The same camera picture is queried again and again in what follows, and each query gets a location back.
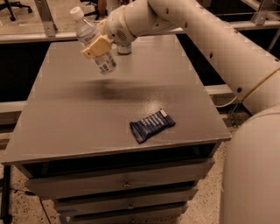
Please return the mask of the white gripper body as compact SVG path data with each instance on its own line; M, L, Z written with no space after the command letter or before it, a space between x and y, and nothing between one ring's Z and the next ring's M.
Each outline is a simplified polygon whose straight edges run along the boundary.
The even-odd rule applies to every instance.
M101 35L111 44L121 46L136 40L137 37L129 28L129 12L131 12L131 5L122 5L112 10L108 16L97 25Z

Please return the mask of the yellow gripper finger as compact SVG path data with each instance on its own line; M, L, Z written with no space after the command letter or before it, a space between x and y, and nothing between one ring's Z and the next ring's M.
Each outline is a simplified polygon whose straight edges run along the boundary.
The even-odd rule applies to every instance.
M108 35L85 37L81 39L84 48L81 53L88 59L96 58L108 53L112 48L113 39Z

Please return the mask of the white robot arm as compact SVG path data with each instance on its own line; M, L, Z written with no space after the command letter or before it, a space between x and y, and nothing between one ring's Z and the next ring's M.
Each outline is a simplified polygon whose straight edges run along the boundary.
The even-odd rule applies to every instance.
M101 21L83 51L107 53L140 36L182 29L251 117L235 132L224 163L221 224L280 224L280 60L197 0L134 0Z

